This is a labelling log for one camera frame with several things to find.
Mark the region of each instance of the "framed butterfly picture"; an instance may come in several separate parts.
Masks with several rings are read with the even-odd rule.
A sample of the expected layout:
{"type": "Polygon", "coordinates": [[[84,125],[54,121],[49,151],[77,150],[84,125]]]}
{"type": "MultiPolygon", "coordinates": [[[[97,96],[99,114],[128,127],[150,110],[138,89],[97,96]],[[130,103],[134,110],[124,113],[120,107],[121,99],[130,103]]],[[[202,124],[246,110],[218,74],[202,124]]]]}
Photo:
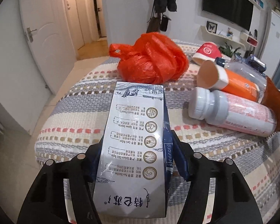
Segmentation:
{"type": "Polygon", "coordinates": [[[208,32],[216,34],[217,33],[217,26],[218,25],[213,23],[213,22],[210,22],[210,21],[206,22],[206,28],[207,28],[208,32]]]}

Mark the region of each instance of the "television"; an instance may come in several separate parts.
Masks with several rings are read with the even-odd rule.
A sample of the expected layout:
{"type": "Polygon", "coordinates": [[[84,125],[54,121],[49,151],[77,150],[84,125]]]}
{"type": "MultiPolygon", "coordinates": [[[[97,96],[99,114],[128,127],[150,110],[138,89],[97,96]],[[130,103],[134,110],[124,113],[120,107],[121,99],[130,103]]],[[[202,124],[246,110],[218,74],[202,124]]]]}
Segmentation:
{"type": "Polygon", "coordinates": [[[250,30],[253,4],[249,0],[203,0],[202,10],[250,30]]]}

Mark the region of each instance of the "red plastic bag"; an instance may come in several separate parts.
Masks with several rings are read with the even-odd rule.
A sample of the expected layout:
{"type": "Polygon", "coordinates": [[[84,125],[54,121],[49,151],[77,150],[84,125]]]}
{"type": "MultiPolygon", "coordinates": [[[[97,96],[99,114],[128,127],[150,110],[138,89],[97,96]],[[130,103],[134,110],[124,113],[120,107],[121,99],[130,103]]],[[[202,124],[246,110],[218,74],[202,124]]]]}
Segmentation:
{"type": "Polygon", "coordinates": [[[182,50],[157,32],[142,34],[133,46],[111,44],[109,55],[120,58],[117,70],[127,82],[162,84],[177,80],[189,67],[182,50]]]}

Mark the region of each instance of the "woven blanket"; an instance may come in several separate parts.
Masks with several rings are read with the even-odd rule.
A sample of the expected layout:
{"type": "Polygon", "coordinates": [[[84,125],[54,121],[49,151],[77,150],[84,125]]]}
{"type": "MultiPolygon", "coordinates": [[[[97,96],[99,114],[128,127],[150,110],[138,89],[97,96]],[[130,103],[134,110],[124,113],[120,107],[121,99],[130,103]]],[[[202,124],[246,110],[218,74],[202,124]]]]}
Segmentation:
{"type": "MultiPolygon", "coordinates": [[[[175,41],[189,60],[200,45],[175,41]]],[[[110,58],[76,83],[56,105],[44,124],[35,144],[36,160],[68,161],[98,143],[106,125],[116,81],[118,58],[110,58]]],[[[190,62],[188,70],[177,82],[164,83],[170,126],[181,141],[213,160],[232,158],[245,177],[260,209],[263,222],[275,214],[280,205],[280,132],[261,138],[208,125],[188,116],[190,91],[196,86],[199,66],[190,62]]],[[[68,216],[75,223],[68,182],[64,182],[68,216]]],[[[183,208],[190,183],[185,182],[174,167],[167,217],[160,219],[128,219],[102,216],[102,223],[174,224],[183,208]]],[[[204,223],[211,220],[215,180],[211,179],[204,223]]]]}

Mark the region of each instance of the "door handle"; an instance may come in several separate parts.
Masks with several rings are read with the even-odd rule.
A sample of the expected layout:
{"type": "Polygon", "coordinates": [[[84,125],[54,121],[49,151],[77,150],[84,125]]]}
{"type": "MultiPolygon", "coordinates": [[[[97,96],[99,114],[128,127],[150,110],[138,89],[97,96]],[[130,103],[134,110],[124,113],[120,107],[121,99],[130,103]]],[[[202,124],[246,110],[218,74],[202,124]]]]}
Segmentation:
{"type": "Polygon", "coordinates": [[[33,35],[32,35],[32,32],[34,32],[34,31],[37,31],[37,29],[31,30],[30,27],[27,28],[28,38],[29,38],[29,40],[30,40],[31,43],[33,42],[33,35]]]}

